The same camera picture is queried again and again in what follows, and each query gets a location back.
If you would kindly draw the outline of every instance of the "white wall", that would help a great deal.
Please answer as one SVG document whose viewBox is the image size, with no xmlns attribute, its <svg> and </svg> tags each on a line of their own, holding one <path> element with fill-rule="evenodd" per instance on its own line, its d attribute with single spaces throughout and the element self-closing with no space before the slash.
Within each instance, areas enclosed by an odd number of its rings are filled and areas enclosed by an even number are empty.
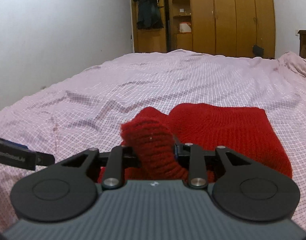
<svg viewBox="0 0 306 240">
<path fill-rule="evenodd" d="M 306 0 L 274 0 L 276 16 L 276 55 L 299 53 L 296 30 L 306 30 Z"/>
<path fill-rule="evenodd" d="M 0 0 L 0 110 L 131 47 L 130 0 Z"/>
</svg>

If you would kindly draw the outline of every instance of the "wooden wardrobe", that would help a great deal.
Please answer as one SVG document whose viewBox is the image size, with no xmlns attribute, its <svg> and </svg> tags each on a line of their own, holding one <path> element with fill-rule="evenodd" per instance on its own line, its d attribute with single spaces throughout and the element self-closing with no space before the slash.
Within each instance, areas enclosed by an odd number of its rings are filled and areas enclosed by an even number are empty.
<svg viewBox="0 0 306 240">
<path fill-rule="evenodd" d="M 164 28 L 137 30 L 137 4 L 132 2 L 135 52 L 187 49 L 228 57 L 275 57 L 273 0 L 159 0 Z M 180 22 L 191 22 L 192 33 L 180 33 Z"/>
</svg>

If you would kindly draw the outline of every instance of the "red sweater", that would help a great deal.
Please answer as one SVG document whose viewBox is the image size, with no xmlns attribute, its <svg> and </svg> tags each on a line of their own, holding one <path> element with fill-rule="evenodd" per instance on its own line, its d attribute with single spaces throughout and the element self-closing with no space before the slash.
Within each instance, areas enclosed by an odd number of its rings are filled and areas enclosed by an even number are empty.
<svg viewBox="0 0 306 240">
<path fill-rule="evenodd" d="M 133 147 L 142 163 L 140 169 L 126 169 L 125 179 L 187 180 L 188 171 L 174 159 L 173 135 L 181 143 L 198 144 L 205 150 L 213 151 L 216 146 L 224 145 L 292 177 L 290 161 L 264 110 L 180 104 L 169 115 L 147 107 L 132 121 L 121 125 L 122 145 Z M 211 171 L 208 179 L 214 181 Z"/>
</svg>

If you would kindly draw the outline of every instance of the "bed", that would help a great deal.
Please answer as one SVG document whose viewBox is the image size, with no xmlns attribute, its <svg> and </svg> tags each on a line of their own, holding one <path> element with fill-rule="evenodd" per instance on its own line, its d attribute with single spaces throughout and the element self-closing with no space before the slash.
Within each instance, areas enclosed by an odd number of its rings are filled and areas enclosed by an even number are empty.
<svg viewBox="0 0 306 240">
<path fill-rule="evenodd" d="M 86 148 L 110 151 L 120 124 L 147 106 L 168 112 L 180 103 L 256 106 L 266 111 L 292 165 L 301 200 L 293 220 L 306 230 L 306 61 L 230 58 L 185 50 L 128 54 L 24 97 L 0 111 L 0 137 L 55 156 Z M 32 171 L 0 164 L 0 231 L 17 221 L 9 200 Z"/>
</svg>

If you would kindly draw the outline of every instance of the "pink checkered bedsheet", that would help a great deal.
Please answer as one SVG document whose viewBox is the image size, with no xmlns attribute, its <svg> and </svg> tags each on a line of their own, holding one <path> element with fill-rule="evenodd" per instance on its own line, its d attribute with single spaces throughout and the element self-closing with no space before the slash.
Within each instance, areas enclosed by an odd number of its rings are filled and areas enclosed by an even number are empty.
<svg viewBox="0 0 306 240">
<path fill-rule="evenodd" d="M 94 66 L 0 111 L 0 137 L 63 160 L 121 143 L 120 124 L 147 106 L 256 106 L 266 111 L 301 192 L 293 220 L 306 230 L 306 78 L 285 60 L 177 50 L 128 54 Z M 0 231 L 17 221 L 9 194 L 31 171 L 0 164 Z"/>
</svg>

